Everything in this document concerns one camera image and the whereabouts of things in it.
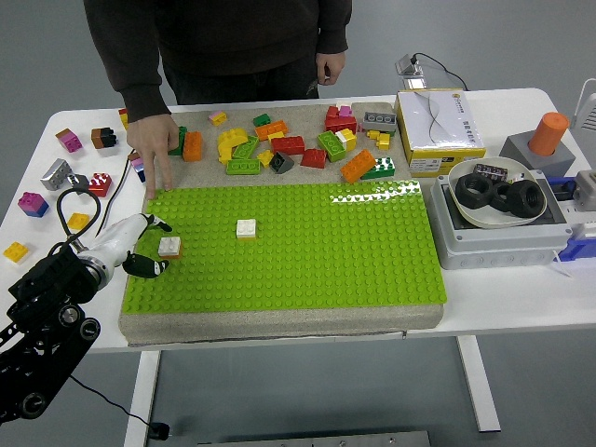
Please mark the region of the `person's right hand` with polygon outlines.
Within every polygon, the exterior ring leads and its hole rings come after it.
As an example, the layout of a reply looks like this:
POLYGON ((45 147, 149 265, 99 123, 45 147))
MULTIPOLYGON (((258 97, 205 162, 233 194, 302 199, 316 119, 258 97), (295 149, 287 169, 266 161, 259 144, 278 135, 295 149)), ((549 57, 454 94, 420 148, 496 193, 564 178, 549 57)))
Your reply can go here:
POLYGON ((156 196, 156 165, 162 186, 169 191, 172 188, 169 152, 179 145, 179 128, 171 115, 151 115, 129 123, 127 142, 142 159, 146 198, 154 199, 156 196))

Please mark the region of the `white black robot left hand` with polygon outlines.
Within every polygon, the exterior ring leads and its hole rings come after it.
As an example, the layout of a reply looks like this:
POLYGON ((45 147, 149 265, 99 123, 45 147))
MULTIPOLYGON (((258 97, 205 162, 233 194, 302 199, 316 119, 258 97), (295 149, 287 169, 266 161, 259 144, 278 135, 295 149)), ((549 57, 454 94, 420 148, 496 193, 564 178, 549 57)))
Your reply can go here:
POLYGON ((127 273, 140 278, 156 278, 163 273, 168 261, 154 261, 130 251, 143 233, 152 226, 165 232, 172 228, 154 214, 137 213, 102 231, 91 246, 77 254, 88 271, 98 281, 98 289, 112 279, 115 269, 122 265, 127 273))

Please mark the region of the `person's left hand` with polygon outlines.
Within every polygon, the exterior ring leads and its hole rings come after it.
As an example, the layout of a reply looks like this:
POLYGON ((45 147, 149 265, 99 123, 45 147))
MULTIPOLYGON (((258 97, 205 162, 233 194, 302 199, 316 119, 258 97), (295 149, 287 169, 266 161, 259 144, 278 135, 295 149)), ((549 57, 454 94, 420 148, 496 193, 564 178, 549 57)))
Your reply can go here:
POLYGON ((345 68, 345 53, 317 53, 316 65, 318 84, 322 86, 335 85, 345 68))

